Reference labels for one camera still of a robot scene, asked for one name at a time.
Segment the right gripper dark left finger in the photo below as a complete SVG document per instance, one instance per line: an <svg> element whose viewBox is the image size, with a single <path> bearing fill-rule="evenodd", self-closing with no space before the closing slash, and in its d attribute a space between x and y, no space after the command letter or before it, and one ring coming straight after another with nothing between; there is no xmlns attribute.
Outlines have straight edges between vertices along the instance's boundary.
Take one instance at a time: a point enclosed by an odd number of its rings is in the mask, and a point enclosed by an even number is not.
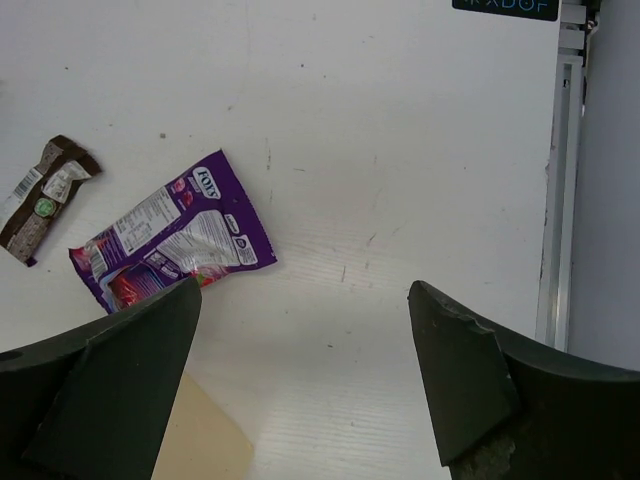
<svg viewBox="0 0 640 480"><path fill-rule="evenodd" d="M149 479L201 310L196 280L1 355L4 479Z"/></svg>

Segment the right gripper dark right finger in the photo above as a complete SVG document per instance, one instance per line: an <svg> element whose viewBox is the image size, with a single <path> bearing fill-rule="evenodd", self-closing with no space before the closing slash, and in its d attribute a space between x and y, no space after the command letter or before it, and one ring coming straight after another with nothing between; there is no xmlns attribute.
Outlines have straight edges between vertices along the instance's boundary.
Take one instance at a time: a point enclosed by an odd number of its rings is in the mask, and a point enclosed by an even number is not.
<svg viewBox="0 0 640 480"><path fill-rule="evenodd" d="M639 375L556 350L430 284L408 294L442 466L455 479L635 479Z"/></svg>

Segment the brown paper bag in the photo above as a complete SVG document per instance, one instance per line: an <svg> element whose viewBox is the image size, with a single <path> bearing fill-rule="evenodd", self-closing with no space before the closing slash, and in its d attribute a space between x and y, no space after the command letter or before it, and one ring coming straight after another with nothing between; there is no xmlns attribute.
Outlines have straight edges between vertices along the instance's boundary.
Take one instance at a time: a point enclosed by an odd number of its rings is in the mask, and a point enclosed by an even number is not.
<svg viewBox="0 0 640 480"><path fill-rule="evenodd" d="M253 446L239 426L183 374L153 480L243 479Z"/></svg>

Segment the brown chocolate bar wrapper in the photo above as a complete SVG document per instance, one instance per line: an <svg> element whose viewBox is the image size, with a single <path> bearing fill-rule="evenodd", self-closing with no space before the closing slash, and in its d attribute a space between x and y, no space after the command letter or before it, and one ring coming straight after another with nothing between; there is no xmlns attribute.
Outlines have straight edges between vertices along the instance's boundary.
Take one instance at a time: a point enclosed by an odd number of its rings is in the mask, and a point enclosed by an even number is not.
<svg viewBox="0 0 640 480"><path fill-rule="evenodd" d="M57 135L1 205L1 247L27 267L79 188L102 173L93 155L74 140Z"/></svg>

